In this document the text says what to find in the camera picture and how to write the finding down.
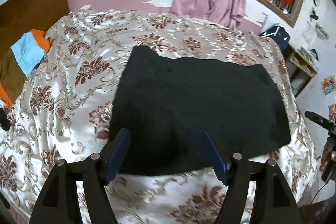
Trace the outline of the person's right hand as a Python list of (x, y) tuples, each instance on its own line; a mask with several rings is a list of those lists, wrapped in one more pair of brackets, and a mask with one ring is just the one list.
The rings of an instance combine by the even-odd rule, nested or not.
[(321, 157), (321, 165), (319, 170), (323, 172), (329, 161), (335, 162), (335, 149), (334, 149), (335, 141), (333, 139), (328, 138), (327, 142), (323, 147), (322, 157)]

